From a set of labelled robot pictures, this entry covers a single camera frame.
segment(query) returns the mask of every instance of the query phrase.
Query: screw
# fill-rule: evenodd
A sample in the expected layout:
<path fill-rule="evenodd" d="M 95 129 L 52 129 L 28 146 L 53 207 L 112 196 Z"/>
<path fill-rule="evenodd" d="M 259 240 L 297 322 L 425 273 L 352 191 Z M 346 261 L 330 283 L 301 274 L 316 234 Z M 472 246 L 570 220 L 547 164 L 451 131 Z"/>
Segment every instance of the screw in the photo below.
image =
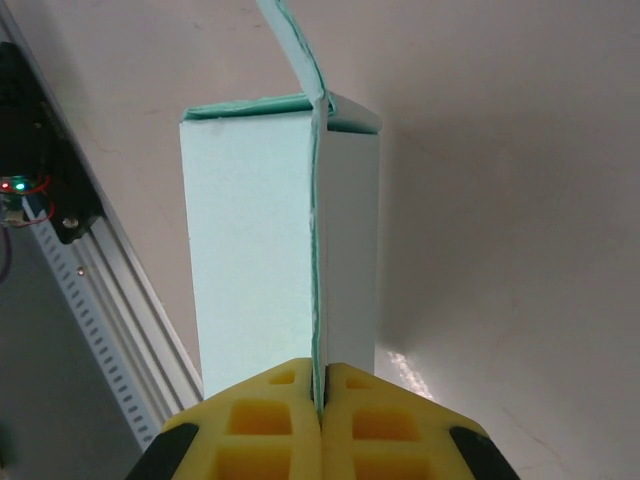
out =
<path fill-rule="evenodd" d="M 62 220 L 62 226 L 64 228 L 68 228 L 69 230 L 78 228 L 79 225 L 80 225 L 80 222 L 75 217 L 67 217 Z"/>

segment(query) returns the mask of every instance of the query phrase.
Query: folded cardboard flap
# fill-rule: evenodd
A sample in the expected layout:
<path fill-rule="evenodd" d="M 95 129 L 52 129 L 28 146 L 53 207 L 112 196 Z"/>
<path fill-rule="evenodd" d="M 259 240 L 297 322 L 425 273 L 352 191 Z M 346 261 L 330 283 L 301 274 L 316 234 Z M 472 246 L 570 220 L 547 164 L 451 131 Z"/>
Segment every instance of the folded cardboard flap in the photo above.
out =
<path fill-rule="evenodd" d="M 258 0 L 303 92 L 180 126 L 205 394 L 287 358 L 373 370 L 379 118 L 330 93 L 281 0 Z"/>

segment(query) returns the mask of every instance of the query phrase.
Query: light blue box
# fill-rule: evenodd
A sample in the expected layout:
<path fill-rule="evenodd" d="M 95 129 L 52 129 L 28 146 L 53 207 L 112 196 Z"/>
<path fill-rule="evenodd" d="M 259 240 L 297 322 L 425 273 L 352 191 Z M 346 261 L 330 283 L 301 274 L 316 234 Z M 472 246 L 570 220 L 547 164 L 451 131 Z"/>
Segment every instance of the light blue box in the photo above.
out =
<path fill-rule="evenodd" d="M 378 117 L 324 87 L 278 0 L 259 0 L 304 94 L 180 125 L 205 395 L 295 357 L 373 372 Z"/>

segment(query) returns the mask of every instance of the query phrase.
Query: white background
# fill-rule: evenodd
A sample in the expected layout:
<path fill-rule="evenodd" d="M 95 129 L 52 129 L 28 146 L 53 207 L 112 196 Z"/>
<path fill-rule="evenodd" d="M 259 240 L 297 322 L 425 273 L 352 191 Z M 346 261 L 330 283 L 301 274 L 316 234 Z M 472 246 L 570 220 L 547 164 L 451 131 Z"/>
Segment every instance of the white background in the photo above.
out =
<path fill-rule="evenodd" d="M 640 2 L 290 2 L 385 122 L 379 373 L 523 479 L 637 478 Z M 298 91 L 275 39 L 252 0 L 8 3 L 197 359 L 178 121 Z"/>

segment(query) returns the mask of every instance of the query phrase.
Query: gray floor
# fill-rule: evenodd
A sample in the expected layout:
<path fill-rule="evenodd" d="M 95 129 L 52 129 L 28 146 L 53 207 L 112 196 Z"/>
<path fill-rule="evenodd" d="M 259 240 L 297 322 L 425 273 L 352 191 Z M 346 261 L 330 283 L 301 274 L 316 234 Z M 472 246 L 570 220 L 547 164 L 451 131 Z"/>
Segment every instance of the gray floor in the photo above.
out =
<path fill-rule="evenodd" d="M 30 232 L 11 237 L 14 263 L 0 286 L 0 449 L 10 479 L 124 478 L 139 447 Z"/>

